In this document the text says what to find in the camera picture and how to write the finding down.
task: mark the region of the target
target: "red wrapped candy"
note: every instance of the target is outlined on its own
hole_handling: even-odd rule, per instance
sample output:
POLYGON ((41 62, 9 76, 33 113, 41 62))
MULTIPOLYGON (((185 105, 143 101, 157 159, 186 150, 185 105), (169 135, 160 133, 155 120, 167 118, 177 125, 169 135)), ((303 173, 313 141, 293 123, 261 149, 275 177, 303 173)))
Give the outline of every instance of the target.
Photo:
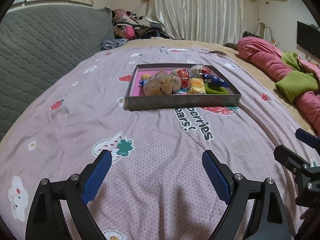
POLYGON ((181 79, 181 88, 188 88, 189 86, 189 80, 190 80, 190 74, 188 70, 178 68, 171 72, 171 75, 178 76, 181 79))
POLYGON ((201 78, 200 74, 211 74, 210 69, 204 65, 194 65, 190 68, 191 78, 201 78))

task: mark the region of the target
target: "gray quilted sofa cover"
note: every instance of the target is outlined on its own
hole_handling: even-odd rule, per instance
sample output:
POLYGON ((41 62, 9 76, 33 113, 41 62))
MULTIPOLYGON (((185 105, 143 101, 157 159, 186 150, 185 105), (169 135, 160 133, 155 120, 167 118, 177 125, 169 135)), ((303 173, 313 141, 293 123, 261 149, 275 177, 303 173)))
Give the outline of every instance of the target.
POLYGON ((42 5, 9 12, 0 23, 0 140, 59 78, 114 39, 109 10, 42 5))

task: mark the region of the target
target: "television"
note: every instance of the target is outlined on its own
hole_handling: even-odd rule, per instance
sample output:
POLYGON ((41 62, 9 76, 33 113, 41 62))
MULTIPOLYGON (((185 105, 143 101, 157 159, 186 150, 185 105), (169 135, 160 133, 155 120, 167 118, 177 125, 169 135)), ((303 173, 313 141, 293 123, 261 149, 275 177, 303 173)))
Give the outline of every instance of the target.
POLYGON ((320 31, 315 26, 298 21, 297 43, 320 58, 320 31))

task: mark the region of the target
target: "screw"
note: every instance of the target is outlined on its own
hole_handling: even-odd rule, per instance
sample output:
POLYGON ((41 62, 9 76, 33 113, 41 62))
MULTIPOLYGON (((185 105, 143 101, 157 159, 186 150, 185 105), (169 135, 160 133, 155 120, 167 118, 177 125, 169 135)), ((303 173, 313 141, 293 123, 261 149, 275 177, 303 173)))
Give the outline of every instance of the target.
POLYGON ((243 176, 242 176, 242 174, 237 173, 237 174, 235 174, 235 178, 236 178, 237 180, 241 180, 241 179, 243 179, 243 176))
POLYGON ((48 183, 48 180, 47 179, 43 179, 43 180, 41 180, 41 185, 45 185, 45 184, 47 184, 48 183))
POLYGON ((75 181, 79 179, 79 174, 72 174, 71 175, 71 180, 75 181))
POLYGON ((272 178, 267 178, 267 182, 269 183, 269 184, 274 184, 274 180, 272 179, 272 178))

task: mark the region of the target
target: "hand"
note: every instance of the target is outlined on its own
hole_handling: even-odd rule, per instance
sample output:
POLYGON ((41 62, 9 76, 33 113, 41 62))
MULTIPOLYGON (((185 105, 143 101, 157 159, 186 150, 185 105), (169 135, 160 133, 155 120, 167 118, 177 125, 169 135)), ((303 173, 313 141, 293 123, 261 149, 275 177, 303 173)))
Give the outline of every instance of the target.
POLYGON ((294 240, 320 239, 320 208, 309 208, 300 219, 304 219, 294 240))

